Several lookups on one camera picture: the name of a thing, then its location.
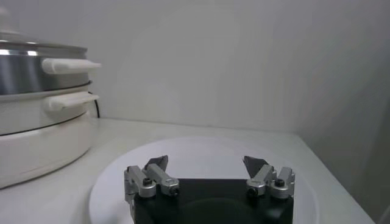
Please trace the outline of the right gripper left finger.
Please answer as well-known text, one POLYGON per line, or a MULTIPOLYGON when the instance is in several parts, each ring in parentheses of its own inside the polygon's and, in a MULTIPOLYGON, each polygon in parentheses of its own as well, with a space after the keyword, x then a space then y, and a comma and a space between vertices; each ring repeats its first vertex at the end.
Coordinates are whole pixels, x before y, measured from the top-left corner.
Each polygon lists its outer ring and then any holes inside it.
POLYGON ((176 197, 180 194, 179 180, 166 173, 168 155, 150 159, 141 169, 128 166, 124 171, 125 201, 131 203, 136 196, 152 198, 157 194, 157 187, 163 195, 176 197))

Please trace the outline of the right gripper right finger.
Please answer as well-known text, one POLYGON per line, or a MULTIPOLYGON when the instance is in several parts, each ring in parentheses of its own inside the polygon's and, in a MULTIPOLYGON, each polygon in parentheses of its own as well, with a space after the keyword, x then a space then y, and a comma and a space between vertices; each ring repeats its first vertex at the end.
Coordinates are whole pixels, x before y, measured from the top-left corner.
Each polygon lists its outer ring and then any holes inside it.
POLYGON ((272 198, 286 200, 293 198, 295 173, 290 167, 282 167, 280 172, 264 159, 245 156, 243 163, 250 178, 246 181, 247 195, 250 198, 270 194, 272 198))

